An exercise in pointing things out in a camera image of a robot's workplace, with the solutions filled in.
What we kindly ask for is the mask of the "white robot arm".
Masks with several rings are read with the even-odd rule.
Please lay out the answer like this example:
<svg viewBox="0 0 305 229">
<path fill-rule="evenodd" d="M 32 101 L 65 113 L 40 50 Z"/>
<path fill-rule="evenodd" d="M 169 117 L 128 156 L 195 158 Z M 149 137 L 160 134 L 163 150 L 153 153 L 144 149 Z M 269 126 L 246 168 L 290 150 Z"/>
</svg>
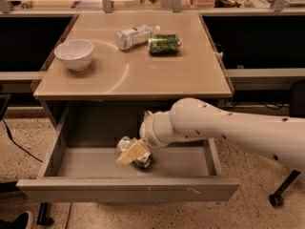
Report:
<svg viewBox="0 0 305 229">
<path fill-rule="evenodd" d="M 167 112 L 147 112 L 139 135 L 124 146 L 118 163 L 128 165 L 151 148 L 222 138 L 298 171 L 305 169 L 304 118 L 234 113 L 183 98 Z"/>
</svg>

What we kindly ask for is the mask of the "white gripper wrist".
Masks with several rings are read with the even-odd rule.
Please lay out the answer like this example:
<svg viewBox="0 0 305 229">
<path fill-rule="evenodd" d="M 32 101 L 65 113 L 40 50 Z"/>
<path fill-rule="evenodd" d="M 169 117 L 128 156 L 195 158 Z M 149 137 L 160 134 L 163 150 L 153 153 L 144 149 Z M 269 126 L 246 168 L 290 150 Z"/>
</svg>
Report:
<svg viewBox="0 0 305 229">
<path fill-rule="evenodd" d="M 141 139 L 122 139 L 118 143 L 123 150 L 116 159 L 117 163 L 128 165 L 138 159 L 148 157 L 151 154 L 148 146 L 150 148 L 166 147 L 178 137 L 170 121 L 169 112 L 145 111 L 139 134 Z"/>
</svg>

